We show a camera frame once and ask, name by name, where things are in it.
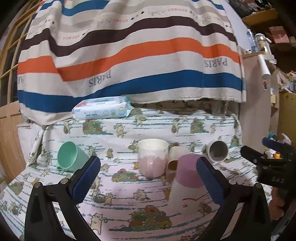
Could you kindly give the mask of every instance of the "screw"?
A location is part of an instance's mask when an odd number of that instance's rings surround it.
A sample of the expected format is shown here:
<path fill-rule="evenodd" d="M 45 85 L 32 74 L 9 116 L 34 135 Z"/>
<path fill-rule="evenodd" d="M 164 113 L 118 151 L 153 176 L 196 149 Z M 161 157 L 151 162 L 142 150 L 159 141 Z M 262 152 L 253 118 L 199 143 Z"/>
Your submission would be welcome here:
<path fill-rule="evenodd" d="M 36 187 L 36 188 L 38 188 L 38 187 L 40 187 L 40 182 L 36 182 L 35 184 L 34 184 L 34 187 Z"/>
<path fill-rule="evenodd" d="M 236 180 L 234 179 L 229 179 L 228 182 L 231 184 L 231 185 L 235 185 L 237 182 Z"/>
<path fill-rule="evenodd" d="M 67 182 L 68 182 L 68 178 L 63 178 L 62 180 L 61 180 L 61 184 L 66 184 Z"/>
<path fill-rule="evenodd" d="M 256 183 L 256 184 L 255 184 L 255 187 L 257 187 L 257 188 L 262 188 L 262 186 L 261 186 L 260 183 Z"/>

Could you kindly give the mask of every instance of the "blue and white plastic package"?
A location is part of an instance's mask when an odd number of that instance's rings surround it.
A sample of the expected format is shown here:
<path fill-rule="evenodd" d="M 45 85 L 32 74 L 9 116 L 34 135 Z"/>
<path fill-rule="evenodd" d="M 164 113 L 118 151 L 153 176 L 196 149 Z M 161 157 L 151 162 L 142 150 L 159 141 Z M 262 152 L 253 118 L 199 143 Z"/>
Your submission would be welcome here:
<path fill-rule="evenodd" d="M 127 117 L 133 108 L 126 96 L 87 99 L 72 109 L 71 116 L 76 120 Z"/>

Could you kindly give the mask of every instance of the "white paper roll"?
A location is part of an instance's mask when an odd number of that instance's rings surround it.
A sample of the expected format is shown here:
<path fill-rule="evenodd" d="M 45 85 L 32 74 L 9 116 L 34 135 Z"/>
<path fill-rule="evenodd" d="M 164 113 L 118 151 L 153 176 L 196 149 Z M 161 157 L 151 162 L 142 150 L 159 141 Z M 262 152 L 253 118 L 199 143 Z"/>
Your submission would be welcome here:
<path fill-rule="evenodd" d="M 270 80 L 271 74 L 270 74 L 270 71 L 266 65 L 265 59 L 262 54 L 258 55 L 258 61 L 259 61 L 260 68 L 261 68 L 262 79 Z"/>

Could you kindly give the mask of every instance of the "cartoon print tablecloth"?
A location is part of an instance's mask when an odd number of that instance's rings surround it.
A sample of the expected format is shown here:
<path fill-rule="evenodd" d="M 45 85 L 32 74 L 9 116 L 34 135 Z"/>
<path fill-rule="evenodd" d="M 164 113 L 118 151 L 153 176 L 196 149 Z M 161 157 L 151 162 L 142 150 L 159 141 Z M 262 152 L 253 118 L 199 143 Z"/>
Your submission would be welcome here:
<path fill-rule="evenodd" d="M 222 139 L 229 146 L 229 159 L 215 164 L 228 178 L 239 184 L 253 185 L 255 166 L 239 153 L 241 129 L 235 115 L 216 117 L 207 110 L 182 107 L 135 108 L 127 118 L 89 121 L 67 120 L 40 131 L 36 142 L 42 143 L 30 153 L 36 163 L 18 175 L 0 195 L 0 211 L 14 233 L 23 239 L 26 207 L 35 182 L 58 183 L 72 173 L 57 170 L 57 152 L 66 141 L 79 145 L 89 155 L 97 155 L 101 170 L 78 209 L 102 241 L 189 240 L 199 235 L 214 217 L 219 206 L 207 197 L 201 212 L 176 213 L 167 200 L 171 185 L 164 179 L 146 179 L 138 171 L 137 143 L 146 138 L 162 138 L 170 147 L 180 145 L 190 152 L 200 152 L 205 144 Z M 271 189 L 264 186 L 267 199 Z M 72 233 L 58 203 L 54 207 L 66 234 Z"/>

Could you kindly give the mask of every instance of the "striped fabric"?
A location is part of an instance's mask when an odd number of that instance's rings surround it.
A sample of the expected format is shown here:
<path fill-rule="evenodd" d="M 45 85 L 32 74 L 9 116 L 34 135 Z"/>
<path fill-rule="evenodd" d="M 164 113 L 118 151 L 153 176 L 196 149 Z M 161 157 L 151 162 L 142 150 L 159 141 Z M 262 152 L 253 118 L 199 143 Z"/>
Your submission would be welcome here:
<path fill-rule="evenodd" d="M 22 45 L 18 98 L 41 125 L 97 97 L 243 102 L 240 62 L 219 0 L 48 0 Z"/>

